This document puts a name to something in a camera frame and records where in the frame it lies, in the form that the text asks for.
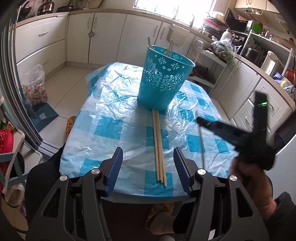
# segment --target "stainless steel pot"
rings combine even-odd
[[[54,2],[51,0],[43,0],[37,10],[37,16],[52,13],[54,10]]]

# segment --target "white thermos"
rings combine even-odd
[[[232,31],[230,30],[230,28],[226,29],[226,31],[222,34],[222,37],[220,38],[220,40],[223,40],[223,39],[233,39],[233,36],[232,36]]]

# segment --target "person's foot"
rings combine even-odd
[[[162,211],[155,215],[149,230],[156,235],[172,234],[173,223],[176,217],[172,217],[169,211]]]

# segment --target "kitchen counter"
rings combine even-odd
[[[235,56],[237,59],[248,65],[250,68],[252,68],[254,71],[256,71],[259,75],[261,75],[266,81],[268,81],[274,89],[277,90],[277,92],[280,93],[280,95],[285,99],[285,101],[288,103],[288,105],[292,108],[293,112],[296,111],[295,102],[291,99],[291,97],[288,95],[286,91],[283,90],[283,88],[273,80],[272,77],[270,77],[267,73],[265,73],[262,69],[260,69],[258,66],[254,65],[252,62],[248,61],[244,57],[236,54]]]
[[[111,8],[91,8],[91,9],[83,9],[83,10],[78,10],[78,11],[72,11],[72,12],[56,12],[56,13],[50,13],[50,14],[46,14],[46,15],[40,15],[40,16],[35,16],[32,18],[28,18],[25,19],[23,21],[20,21],[17,23],[17,27],[22,26],[26,23],[30,23],[36,20],[40,20],[43,18],[50,18],[50,17],[58,17],[58,16],[65,16],[65,15],[72,15],[72,14],[79,14],[79,13],[87,13],[87,12],[119,12],[119,13],[126,13],[126,14],[133,14],[133,15],[138,15],[138,16],[142,16],[142,17],[148,17],[148,18],[153,18],[156,20],[160,20],[163,22],[167,22],[170,24],[175,24],[179,27],[182,27],[190,32],[192,32],[193,34],[203,38],[204,40],[212,43],[213,40],[210,39],[209,37],[201,34],[197,29],[193,29],[193,28],[189,28],[186,25],[183,25],[179,22],[173,21],[171,19],[162,17],[160,15],[156,15],[150,12],[144,12],[144,11],[136,11],[136,10],[126,10],[126,9],[111,9]]]

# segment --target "dish rack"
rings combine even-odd
[[[248,14],[250,18],[252,18],[253,20],[255,20],[255,21],[259,22],[259,23],[263,23],[263,24],[269,24],[270,23],[269,19],[265,16],[263,11],[262,11],[261,14],[247,12],[247,11],[245,11],[245,13]]]
[[[277,13],[276,13],[276,20],[278,20],[279,24],[282,26],[282,28],[285,30],[285,32],[286,32],[288,35],[290,35],[290,36],[292,36],[293,38],[295,38],[295,37],[294,37],[294,34],[293,34],[292,31],[291,31],[290,26],[286,23],[286,21],[284,20],[284,18],[283,18],[281,15],[277,14]]]

